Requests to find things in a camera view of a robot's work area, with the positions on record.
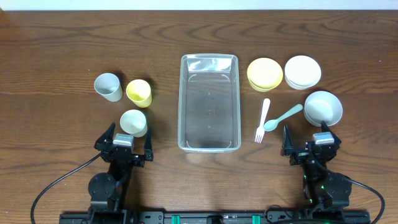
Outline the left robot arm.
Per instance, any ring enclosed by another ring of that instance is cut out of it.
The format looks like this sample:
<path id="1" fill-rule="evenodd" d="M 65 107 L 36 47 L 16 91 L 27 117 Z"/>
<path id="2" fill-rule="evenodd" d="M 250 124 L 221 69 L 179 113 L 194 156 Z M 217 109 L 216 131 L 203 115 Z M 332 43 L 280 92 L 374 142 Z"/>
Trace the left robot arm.
<path id="1" fill-rule="evenodd" d="M 137 223 L 136 212 L 126 210 L 124 201 L 133 167 L 154 160 L 151 130 L 146 132 L 144 153 L 135 154 L 134 137 L 114 134 L 115 123 L 96 140 L 94 148 L 109 163 L 107 172 L 96 174 L 88 184 L 91 196 L 88 223 Z"/>

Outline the light blue plastic spoon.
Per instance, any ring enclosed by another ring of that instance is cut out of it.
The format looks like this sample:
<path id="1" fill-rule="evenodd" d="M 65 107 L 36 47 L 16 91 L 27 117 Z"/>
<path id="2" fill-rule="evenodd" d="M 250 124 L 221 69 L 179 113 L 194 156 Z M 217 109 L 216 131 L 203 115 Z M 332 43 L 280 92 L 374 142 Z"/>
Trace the light blue plastic spoon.
<path id="1" fill-rule="evenodd" d="M 295 105 L 293 108 L 291 108 L 291 109 L 289 109 L 287 112 L 285 112 L 285 113 L 284 113 L 282 116 L 280 116 L 279 118 L 268 120 L 268 121 L 263 125 L 263 128 L 264 128 L 264 130 L 267 131 L 267 132 L 273 131 L 273 130 L 275 130 L 275 128 L 278 126 L 278 124 L 279 124 L 282 120 L 284 120 L 284 119 L 286 119 L 286 118 L 288 118 L 288 117 L 290 117 L 290 116 L 292 116 L 292 115 L 294 115 L 294 114 L 296 114 L 296 113 L 298 113 L 299 111 L 302 111 L 302 110 L 303 110 L 303 105 L 297 104 L 297 105 Z"/>

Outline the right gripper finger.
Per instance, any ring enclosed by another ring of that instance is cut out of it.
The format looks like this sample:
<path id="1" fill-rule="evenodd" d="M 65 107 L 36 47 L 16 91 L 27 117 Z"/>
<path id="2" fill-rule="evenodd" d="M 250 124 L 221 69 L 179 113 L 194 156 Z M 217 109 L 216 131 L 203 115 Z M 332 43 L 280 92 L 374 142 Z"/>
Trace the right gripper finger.
<path id="1" fill-rule="evenodd" d="M 282 141 L 281 156 L 289 156 L 293 152 L 292 140 L 290 137 L 288 126 L 284 126 L 284 137 Z"/>
<path id="2" fill-rule="evenodd" d="M 329 132 L 333 137 L 335 137 L 334 132 L 328 127 L 325 121 L 321 121 L 321 130 L 323 133 Z"/>

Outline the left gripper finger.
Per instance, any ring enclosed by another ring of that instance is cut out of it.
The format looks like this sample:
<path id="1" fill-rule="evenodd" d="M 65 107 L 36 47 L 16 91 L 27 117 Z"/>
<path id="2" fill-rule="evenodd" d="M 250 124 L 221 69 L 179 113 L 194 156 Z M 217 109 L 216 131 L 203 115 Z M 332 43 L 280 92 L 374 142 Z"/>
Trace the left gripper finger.
<path id="1" fill-rule="evenodd" d="M 154 153 L 152 148 L 152 132 L 150 129 L 148 129 L 146 133 L 146 140 L 144 143 L 144 155 L 146 161 L 154 160 Z"/>
<path id="2" fill-rule="evenodd" d="M 98 151 L 108 151 L 113 143 L 115 123 L 111 123 L 109 128 L 96 140 L 94 148 Z"/>

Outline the white plastic fork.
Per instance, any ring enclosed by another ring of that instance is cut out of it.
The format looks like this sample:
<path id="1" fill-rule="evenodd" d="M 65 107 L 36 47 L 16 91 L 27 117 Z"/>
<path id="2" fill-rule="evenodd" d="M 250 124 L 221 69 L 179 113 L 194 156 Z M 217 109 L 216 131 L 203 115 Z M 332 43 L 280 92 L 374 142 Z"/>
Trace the white plastic fork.
<path id="1" fill-rule="evenodd" d="M 271 101 L 268 98 L 265 98 L 262 104 L 262 110 L 261 110 L 261 118 L 260 118 L 260 122 L 259 122 L 259 126 L 256 129 L 256 136 L 255 136 L 255 142 L 256 143 L 261 143 L 262 139 L 264 137 L 264 124 L 265 124 L 265 120 L 266 120 L 266 116 L 270 107 Z"/>

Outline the grey bowl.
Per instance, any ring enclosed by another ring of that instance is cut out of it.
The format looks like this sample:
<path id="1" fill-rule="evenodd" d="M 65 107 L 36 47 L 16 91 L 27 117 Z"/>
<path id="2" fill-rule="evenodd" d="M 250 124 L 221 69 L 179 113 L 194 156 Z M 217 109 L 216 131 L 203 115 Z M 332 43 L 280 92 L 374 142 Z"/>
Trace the grey bowl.
<path id="1" fill-rule="evenodd" d="M 321 126 L 324 121 L 328 126 L 333 126 L 343 116 L 343 106 L 340 100 L 330 92 L 316 91 L 305 100 L 304 116 L 306 120 L 314 125 Z"/>

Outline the yellow bowl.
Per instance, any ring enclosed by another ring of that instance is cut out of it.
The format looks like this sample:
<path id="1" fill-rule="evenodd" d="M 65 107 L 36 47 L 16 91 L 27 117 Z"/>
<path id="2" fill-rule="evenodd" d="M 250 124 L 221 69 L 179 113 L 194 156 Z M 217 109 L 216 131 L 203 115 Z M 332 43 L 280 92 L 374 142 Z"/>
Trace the yellow bowl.
<path id="1" fill-rule="evenodd" d="M 260 92 L 276 88 L 281 83 L 283 75 L 281 66 L 271 58 L 257 58 L 247 69 L 249 84 Z"/>

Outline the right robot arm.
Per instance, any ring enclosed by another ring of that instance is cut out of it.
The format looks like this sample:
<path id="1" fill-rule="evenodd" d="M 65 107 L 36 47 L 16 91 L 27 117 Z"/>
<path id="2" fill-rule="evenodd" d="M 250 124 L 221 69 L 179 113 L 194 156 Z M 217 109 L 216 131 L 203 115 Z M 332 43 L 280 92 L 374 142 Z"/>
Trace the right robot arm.
<path id="1" fill-rule="evenodd" d="M 280 154 L 289 156 L 290 165 L 303 169 L 303 192 L 313 204 L 307 209 L 307 218 L 346 221 L 343 209 L 349 205 L 352 184 L 345 176 L 327 169 L 340 148 L 341 140 L 321 122 L 322 131 L 315 133 L 305 147 L 293 147 L 288 126 L 284 126 L 284 138 Z"/>

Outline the white bowl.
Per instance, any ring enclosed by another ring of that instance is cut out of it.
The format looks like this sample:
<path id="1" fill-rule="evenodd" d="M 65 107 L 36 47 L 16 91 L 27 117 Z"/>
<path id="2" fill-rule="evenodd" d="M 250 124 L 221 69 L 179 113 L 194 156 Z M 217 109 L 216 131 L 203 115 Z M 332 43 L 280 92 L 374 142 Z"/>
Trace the white bowl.
<path id="1" fill-rule="evenodd" d="M 306 55 L 290 58 L 284 68 L 287 84 L 296 90 L 304 90 L 316 85 L 322 76 L 316 60 Z"/>

